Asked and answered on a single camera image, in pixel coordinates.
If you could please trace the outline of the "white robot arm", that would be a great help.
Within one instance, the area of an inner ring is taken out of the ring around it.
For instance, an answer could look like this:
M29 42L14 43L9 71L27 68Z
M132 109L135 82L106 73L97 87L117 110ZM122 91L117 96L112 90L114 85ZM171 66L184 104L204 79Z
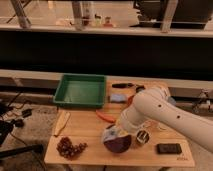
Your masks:
M121 128L134 134L146 118L151 118L180 132L213 153L213 121L170 104L168 98L167 92L160 87L136 93L131 105L120 115Z

